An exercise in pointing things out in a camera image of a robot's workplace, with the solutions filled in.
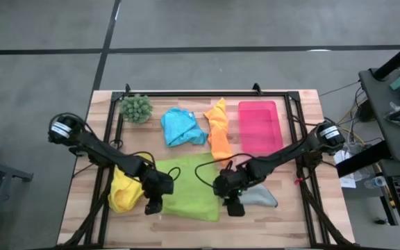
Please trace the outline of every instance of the green cloth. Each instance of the green cloth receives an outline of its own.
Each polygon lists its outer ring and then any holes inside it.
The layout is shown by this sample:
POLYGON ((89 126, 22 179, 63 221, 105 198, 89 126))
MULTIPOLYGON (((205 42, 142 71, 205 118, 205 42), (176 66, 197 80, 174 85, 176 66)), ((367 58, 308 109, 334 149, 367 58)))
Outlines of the green cloth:
MULTIPOLYGON (((180 167, 181 173, 174 181, 174 193, 163 195, 163 213, 181 217, 218 222, 220 215, 219 197, 211 187, 202 183, 194 173, 195 167, 213 161, 210 153, 157 161, 157 170, 167 173, 173 167, 180 167)), ((200 167, 197 172, 204 181, 213 183, 219 175, 215 164, 200 167)), ((178 170, 171 172, 176 177, 178 170)))

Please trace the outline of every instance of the wooden tabletop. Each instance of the wooden tabletop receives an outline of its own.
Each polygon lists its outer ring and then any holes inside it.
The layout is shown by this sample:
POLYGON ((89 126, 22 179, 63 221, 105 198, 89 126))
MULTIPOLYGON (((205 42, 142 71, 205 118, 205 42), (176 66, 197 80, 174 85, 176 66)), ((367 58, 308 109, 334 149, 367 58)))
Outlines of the wooden tabletop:
MULTIPOLYGON (((299 92, 305 122, 311 124, 321 122, 323 120, 322 107, 317 91, 299 90, 299 92)), ((110 95, 111 91, 96 91, 90 104, 87 122, 99 138, 102 138, 104 134, 110 95)), ((219 99, 219 97, 151 97, 153 114, 148 122, 139 126, 124 123, 122 151, 126 153, 150 151, 156 160, 210 152, 208 143, 204 146, 185 143, 177 147, 166 147, 160 118, 172 107, 188 109, 195 113, 201 129, 208 132, 210 130, 208 120, 203 114, 210 110, 219 99)), ((284 146, 291 144, 283 97, 226 97, 225 100, 226 114, 229 118, 228 140, 233 153, 241 152, 237 114, 240 101, 275 101, 283 144, 284 146)), ((117 114, 118 108, 115 111, 111 138, 115 135, 117 114)), ((333 162, 332 157, 324 156, 324 158, 333 162)), ((87 159, 78 159, 75 171, 87 166, 88 163, 87 159)), ((112 210, 109 212, 104 247, 308 247, 301 193, 299 187, 294 184, 295 173, 296 165, 292 160, 276 168, 263 183, 278 200, 277 208, 245 206, 245 216, 229 217, 226 208, 222 207, 219 222, 203 222, 176 215, 145 215, 144 206, 147 200, 142 197, 132 211, 122 214, 116 214, 112 210)), ((316 173, 326 214, 345 238, 353 242, 347 207, 336 169, 321 165, 316 173)), ((68 240, 87 215, 96 175, 97 168, 91 167, 72 181, 58 243, 68 240)), ((317 239, 321 242, 317 216, 314 211, 312 213, 317 239)), ((95 222, 95 240, 99 231, 100 216, 101 213, 95 222)))

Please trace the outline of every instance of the orange cloth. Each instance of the orange cloth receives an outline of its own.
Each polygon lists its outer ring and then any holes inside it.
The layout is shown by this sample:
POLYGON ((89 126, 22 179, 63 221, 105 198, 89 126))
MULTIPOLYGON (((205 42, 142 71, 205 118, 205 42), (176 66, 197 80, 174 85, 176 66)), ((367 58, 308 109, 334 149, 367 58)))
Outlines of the orange cloth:
MULTIPOLYGON (((205 113, 211 128, 208 136, 208 142, 211 145, 211 154, 215 160, 224 159, 232 156, 231 146, 226 135, 228 134, 228 117, 226 116, 226 102, 221 98, 215 106, 205 113)), ((228 164, 229 160, 221 161, 223 166, 228 164)))

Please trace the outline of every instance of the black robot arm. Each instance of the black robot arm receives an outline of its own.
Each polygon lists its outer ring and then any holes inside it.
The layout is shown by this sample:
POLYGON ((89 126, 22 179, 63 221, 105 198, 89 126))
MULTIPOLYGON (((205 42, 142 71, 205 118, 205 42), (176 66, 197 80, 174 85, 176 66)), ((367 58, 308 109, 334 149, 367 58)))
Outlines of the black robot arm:
POLYGON ((116 165, 126 176, 138 177, 145 197, 149 198, 145 214, 161 211, 162 195, 174 191, 174 180, 169 174, 157 171, 154 162, 141 156, 126 155, 102 142, 92 129, 85 130, 85 122, 73 114, 59 115, 54 120, 49 126, 50 142, 69 146, 71 152, 85 151, 90 162, 100 167, 116 165))
POLYGON ((243 216, 244 208, 238 196, 242 191, 262 183, 276 167, 299 156, 307 156, 309 165, 317 164, 322 153, 333 154, 343 147, 345 139, 332 122, 322 122, 314 127, 304 139, 264 157, 252 157, 235 166, 220 171, 214 180, 214 193, 224 198, 230 216, 243 216))

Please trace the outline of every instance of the green spiky ball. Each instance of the green spiky ball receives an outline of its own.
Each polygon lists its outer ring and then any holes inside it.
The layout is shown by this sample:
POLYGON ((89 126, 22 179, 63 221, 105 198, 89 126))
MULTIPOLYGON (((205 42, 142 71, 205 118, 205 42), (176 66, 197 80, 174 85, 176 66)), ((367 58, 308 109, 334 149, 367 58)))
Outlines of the green spiky ball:
POLYGON ((148 96, 135 94, 134 97, 126 97, 123 99, 119 111, 126 121, 134 124, 141 124, 150 118, 152 105, 148 96))

